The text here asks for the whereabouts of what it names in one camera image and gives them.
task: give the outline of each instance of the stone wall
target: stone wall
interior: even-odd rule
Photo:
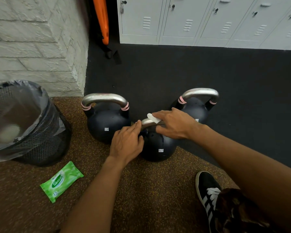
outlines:
[[[82,96],[87,50],[84,0],[0,0],[0,82],[27,79],[50,96]]]

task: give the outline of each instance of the black kettlebell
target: black kettlebell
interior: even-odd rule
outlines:
[[[97,103],[94,107],[91,106],[93,102]],[[89,94],[82,99],[81,105],[89,132],[98,141],[111,144],[117,130],[131,125],[128,102],[117,94]]]
[[[151,119],[141,121],[141,132],[145,141],[141,157],[151,162],[160,162],[168,159],[177,148],[177,140],[171,139],[155,132],[157,125],[163,125],[164,122],[153,122]]]
[[[204,104],[198,96],[210,96],[210,99]],[[211,88],[194,88],[186,91],[179,97],[178,100],[171,104],[171,107],[175,107],[183,112],[188,113],[199,123],[205,123],[208,113],[211,108],[219,100],[219,93]]]

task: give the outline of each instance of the white shoelace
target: white shoelace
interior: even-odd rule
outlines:
[[[207,188],[207,194],[210,195],[210,200],[212,200],[213,210],[216,210],[217,198],[220,192],[218,188]]]

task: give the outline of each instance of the shoe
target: shoe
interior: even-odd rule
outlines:
[[[217,233],[213,213],[216,209],[218,194],[221,192],[219,183],[206,171],[199,172],[195,178],[195,186],[199,200],[202,202],[209,222],[210,233]]]

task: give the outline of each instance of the locker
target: locker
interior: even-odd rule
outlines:
[[[121,0],[123,34],[157,35],[163,0]]]
[[[291,11],[261,44],[260,48],[291,50]]]
[[[170,0],[164,36],[194,38],[210,0]]]
[[[254,0],[217,0],[202,38],[230,39]]]
[[[258,0],[234,39],[243,43],[249,41],[248,46],[253,48],[259,47],[290,6],[291,0]]]

